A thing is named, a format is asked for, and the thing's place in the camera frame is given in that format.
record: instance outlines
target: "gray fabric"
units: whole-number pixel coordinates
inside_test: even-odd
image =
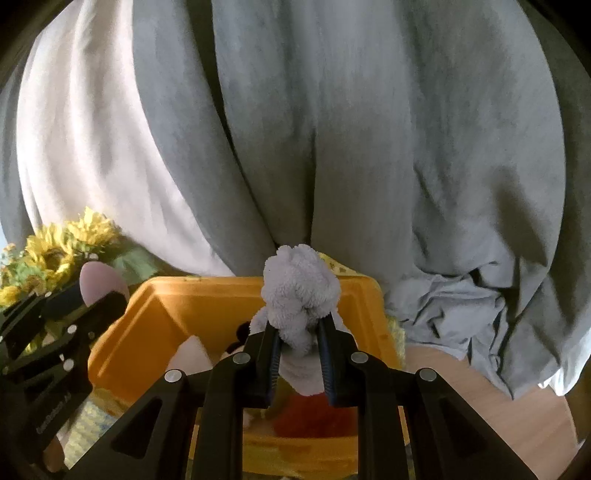
[[[380,282],[410,341],[468,354],[505,392],[558,368],[587,323],[564,294],[576,284],[583,301],[589,289],[584,269],[580,281],[568,264],[554,276],[562,124],[515,0],[214,2],[231,139],[181,10],[135,3],[138,89],[164,161],[227,265],[260,274],[271,237],[310,237]]]
[[[560,364],[591,328],[591,79],[550,22],[528,3],[521,5],[540,39],[556,86],[566,150],[566,196],[554,261],[532,300],[532,312],[546,321],[519,322],[508,340],[504,369],[514,372],[516,382],[523,381],[518,366],[526,360],[520,339],[533,337],[538,351],[539,344],[547,345]]]
[[[19,249],[33,227],[22,198],[17,164],[17,103],[27,56],[17,64],[0,90],[0,223],[8,242]]]
[[[133,29],[138,91],[170,174],[222,261],[260,274],[274,244],[216,115],[184,2],[134,2]]]
[[[525,310],[560,229],[552,79],[515,2],[389,5],[359,5],[347,22],[335,12],[322,31],[324,45],[334,38],[322,90],[334,113],[319,119],[312,245],[377,278],[410,342],[469,353],[519,395],[556,367],[522,337],[515,348],[534,345],[502,370],[514,318],[540,320]]]
[[[309,242],[313,119],[289,2],[213,2],[217,68],[234,147],[273,240]],[[288,41],[278,41],[283,36]]]

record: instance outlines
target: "artificial flower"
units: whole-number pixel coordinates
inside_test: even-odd
[[[16,303],[21,294],[21,289],[15,285],[0,288],[0,308],[7,308]]]
[[[53,291],[67,284],[74,273],[75,267],[76,260],[74,255],[66,255],[61,259],[60,265],[55,271],[45,271],[48,291]]]
[[[118,236],[118,231],[111,220],[86,207],[84,215],[77,222],[68,222],[67,230],[78,243],[76,248],[89,252],[92,247],[103,247]]]
[[[25,251],[35,261],[39,261],[41,257],[47,261],[49,256],[56,253],[71,255],[74,253],[74,248],[72,240],[66,238],[61,225],[50,223],[48,226],[43,225],[35,232],[35,235],[30,235],[27,238]]]

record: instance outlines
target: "wooden floor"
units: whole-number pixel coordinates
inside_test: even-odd
[[[406,350],[406,370],[437,371],[520,456],[540,480],[556,480],[576,453],[569,406],[549,388],[533,388],[511,400],[466,360],[430,347]]]

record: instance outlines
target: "white fabric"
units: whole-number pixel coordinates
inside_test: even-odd
[[[251,320],[251,333],[262,332],[267,321],[284,341],[279,374],[300,395],[324,391],[317,339],[318,320],[332,314],[337,329],[348,332],[337,310],[340,283],[308,245],[279,247],[267,259],[261,296],[266,302]]]
[[[591,330],[589,330],[580,342],[563,357],[562,367],[548,380],[538,384],[540,388],[550,387],[562,397],[566,395],[579,381],[583,367],[591,357]]]
[[[145,118],[132,53],[133,0],[74,0],[38,36],[17,111],[33,227],[85,206],[172,266],[232,275],[170,176]]]

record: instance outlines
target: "yellow bin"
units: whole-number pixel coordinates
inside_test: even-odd
[[[382,293],[368,277],[339,277],[339,313],[359,349],[399,368]],[[159,277],[131,297],[125,315],[101,336],[89,378],[125,404],[164,373],[178,346],[196,335],[213,361],[235,341],[236,328],[264,305],[262,278]],[[292,439],[245,432],[243,470],[304,479],[339,479],[357,471],[357,437]]]

